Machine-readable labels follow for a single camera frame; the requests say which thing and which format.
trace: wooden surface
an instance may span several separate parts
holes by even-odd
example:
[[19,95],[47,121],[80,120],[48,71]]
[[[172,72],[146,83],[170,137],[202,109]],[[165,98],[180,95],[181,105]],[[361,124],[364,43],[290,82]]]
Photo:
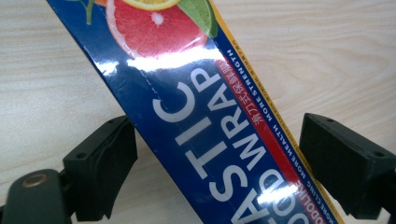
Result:
[[[396,1],[214,2],[296,139],[311,112],[396,153]],[[1,0],[0,8],[3,204],[12,181],[60,171],[67,152],[123,112],[46,1]],[[200,223],[138,141],[140,159],[102,223]]]

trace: grapefruit slice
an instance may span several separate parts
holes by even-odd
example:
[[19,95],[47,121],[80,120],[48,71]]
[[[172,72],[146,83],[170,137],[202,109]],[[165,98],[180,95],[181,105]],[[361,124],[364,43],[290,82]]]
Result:
[[172,7],[180,0],[123,0],[127,4],[145,10],[161,10]]
[[147,11],[122,0],[107,0],[111,34],[130,56],[159,58],[162,54],[202,47],[205,33],[178,6]]

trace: lemon slice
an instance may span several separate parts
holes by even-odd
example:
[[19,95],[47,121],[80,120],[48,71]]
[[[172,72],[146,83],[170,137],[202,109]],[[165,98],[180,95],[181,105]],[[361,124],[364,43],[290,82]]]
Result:
[[140,9],[155,11],[176,5],[180,0],[123,0],[128,5]]

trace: box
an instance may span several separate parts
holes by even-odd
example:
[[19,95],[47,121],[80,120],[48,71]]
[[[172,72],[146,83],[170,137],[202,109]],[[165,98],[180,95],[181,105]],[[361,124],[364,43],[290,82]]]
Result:
[[204,223],[343,223],[211,1],[48,1]]

